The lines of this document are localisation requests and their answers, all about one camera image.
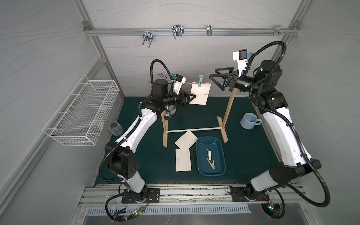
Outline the white postcard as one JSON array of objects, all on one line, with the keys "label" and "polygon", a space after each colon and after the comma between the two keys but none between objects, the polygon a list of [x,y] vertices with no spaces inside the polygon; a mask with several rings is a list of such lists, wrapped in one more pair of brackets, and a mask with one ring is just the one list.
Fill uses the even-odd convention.
[{"label": "white postcard", "polygon": [[195,134],[191,131],[187,131],[175,142],[175,145],[181,150],[186,150],[195,144],[197,139],[198,137]]},{"label": "white postcard", "polygon": [[205,106],[207,103],[210,89],[211,89],[210,83],[202,83],[201,86],[199,86],[198,83],[192,83],[190,93],[194,94],[196,97],[190,101],[190,104]]},{"label": "white postcard", "polygon": [[187,172],[191,171],[191,158],[189,149],[176,149],[176,172]]}]

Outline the teal clothespin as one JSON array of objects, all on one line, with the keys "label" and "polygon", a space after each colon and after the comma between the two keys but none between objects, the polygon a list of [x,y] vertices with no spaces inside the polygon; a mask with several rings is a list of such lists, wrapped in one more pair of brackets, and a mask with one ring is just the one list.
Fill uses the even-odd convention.
[{"label": "teal clothespin", "polygon": [[200,75],[198,78],[198,87],[201,87],[203,83],[203,75]]}]

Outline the white clothespin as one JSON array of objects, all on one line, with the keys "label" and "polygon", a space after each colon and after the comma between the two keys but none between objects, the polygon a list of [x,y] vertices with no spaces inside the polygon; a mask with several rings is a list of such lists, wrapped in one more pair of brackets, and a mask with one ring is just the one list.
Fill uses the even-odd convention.
[{"label": "white clothespin", "polygon": [[209,161],[212,161],[212,152],[211,152],[211,150],[210,149],[207,149],[207,154],[208,154],[208,160]]}]

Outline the beige clothespin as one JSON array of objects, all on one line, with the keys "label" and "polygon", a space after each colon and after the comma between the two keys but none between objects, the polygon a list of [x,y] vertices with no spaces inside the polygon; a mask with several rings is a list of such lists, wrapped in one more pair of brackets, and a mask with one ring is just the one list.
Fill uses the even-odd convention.
[{"label": "beige clothespin", "polygon": [[214,160],[210,160],[208,157],[207,157],[207,161],[208,163],[210,164],[211,168],[214,170],[215,169],[215,163],[214,163]]}]

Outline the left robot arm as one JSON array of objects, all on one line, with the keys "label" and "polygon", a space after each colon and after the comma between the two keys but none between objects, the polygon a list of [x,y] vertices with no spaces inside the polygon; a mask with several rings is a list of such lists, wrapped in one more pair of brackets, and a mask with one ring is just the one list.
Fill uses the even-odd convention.
[{"label": "left robot arm", "polygon": [[135,156],[137,147],[152,124],[161,116],[166,107],[174,104],[187,105],[195,95],[182,91],[186,78],[175,75],[168,87],[166,79],[157,79],[146,100],[138,106],[138,116],[124,134],[105,147],[105,157],[99,168],[99,177],[104,182],[120,181],[133,193],[143,194],[146,182],[138,172]]}]

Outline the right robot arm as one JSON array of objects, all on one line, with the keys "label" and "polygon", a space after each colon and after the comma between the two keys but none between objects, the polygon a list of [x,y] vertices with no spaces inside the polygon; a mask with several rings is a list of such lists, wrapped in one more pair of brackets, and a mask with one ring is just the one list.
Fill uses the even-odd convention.
[{"label": "right robot arm", "polygon": [[221,90],[229,88],[249,93],[251,102],[270,127],[280,151],[279,163],[250,180],[244,191],[251,198],[265,190],[287,186],[290,181],[308,173],[314,173],[322,187],[327,187],[318,171],[322,167],[320,160],[314,159],[306,150],[292,122],[284,95],[275,89],[282,73],[275,61],[265,60],[253,76],[239,73],[234,67],[217,68],[209,76]]}]

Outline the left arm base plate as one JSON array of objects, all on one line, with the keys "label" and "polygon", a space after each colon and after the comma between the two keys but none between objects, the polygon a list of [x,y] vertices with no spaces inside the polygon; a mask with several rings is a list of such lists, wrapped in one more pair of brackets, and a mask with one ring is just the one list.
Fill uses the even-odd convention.
[{"label": "left arm base plate", "polygon": [[145,187],[140,193],[124,190],[121,203],[159,203],[160,189]]}]

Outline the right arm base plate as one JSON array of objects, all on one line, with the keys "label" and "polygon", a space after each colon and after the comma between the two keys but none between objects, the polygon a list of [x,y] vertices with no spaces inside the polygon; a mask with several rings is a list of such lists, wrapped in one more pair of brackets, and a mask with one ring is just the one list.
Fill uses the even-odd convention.
[{"label": "right arm base plate", "polygon": [[233,202],[268,201],[264,191],[257,192],[250,186],[228,186],[226,192],[231,196]]}]

